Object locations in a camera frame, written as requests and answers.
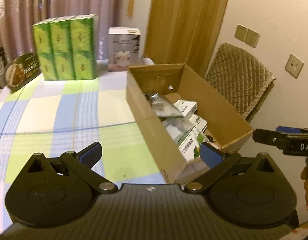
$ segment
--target open cardboard box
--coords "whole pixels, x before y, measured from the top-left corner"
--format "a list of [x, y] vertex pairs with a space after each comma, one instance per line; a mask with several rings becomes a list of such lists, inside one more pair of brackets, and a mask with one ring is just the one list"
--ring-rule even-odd
[[127, 73], [127, 102], [167, 183], [187, 183], [209, 168], [200, 158], [194, 163], [186, 163], [176, 143], [153, 112], [145, 93], [160, 93], [172, 103], [178, 99], [196, 101], [196, 114], [207, 120], [207, 130], [223, 152], [238, 151], [253, 132], [236, 109], [186, 64], [130, 67]]

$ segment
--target dark green food package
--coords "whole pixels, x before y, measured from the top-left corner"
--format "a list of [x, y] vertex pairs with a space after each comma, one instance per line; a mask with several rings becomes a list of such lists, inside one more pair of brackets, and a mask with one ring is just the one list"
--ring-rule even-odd
[[10, 90], [16, 92], [39, 74], [37, 56], [33, 53], [26, 53], [6, 66], [4, 79]]

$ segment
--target quilted chair cover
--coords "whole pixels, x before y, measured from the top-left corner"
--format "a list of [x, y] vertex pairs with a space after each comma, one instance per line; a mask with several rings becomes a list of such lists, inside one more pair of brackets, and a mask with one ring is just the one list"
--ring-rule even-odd
[[250, 121], [267, 96], [275, 77], [247, 51], [223, 43], [205, 80]]

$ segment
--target wall socket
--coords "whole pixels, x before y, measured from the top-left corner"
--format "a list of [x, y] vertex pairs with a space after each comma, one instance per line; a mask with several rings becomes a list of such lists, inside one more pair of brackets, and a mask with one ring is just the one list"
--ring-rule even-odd
[[293, 54], [290, 55], [286, 63], [285, 70], [289, 72], [294, 78], [298, 78], [304, 63]]
[[250, 45], [253, 48], [256, 48], [256, 45], [258, 44], [260, 35], [253, 31], [253, 30], [247, 30], [247, 35], [245, 38], [245, 43]]
[[246, 35], [247, 35], [247, 30], [248, 30], [248, 28], [246, 28], [242, 25], [237, 25], [237, 29], [236, 29], [236, 32], [235, 32], [235, 38], [244, 42]]

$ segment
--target circular black disc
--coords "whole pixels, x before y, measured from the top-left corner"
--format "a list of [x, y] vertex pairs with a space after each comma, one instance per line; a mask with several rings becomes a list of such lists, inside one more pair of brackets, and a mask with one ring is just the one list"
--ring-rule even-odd
[[79, 218], [90, 207], [93, 193], [84, 182], [45, 172], [30, 173], [15, 183], [5, 197], [14, 222], [30, 227], [54, 227]]
[[248, 227], [278, 224], [296, 206], [291, 186], [270, 172], [225, 178], [212, 187], [209, 200], [222, 216]]

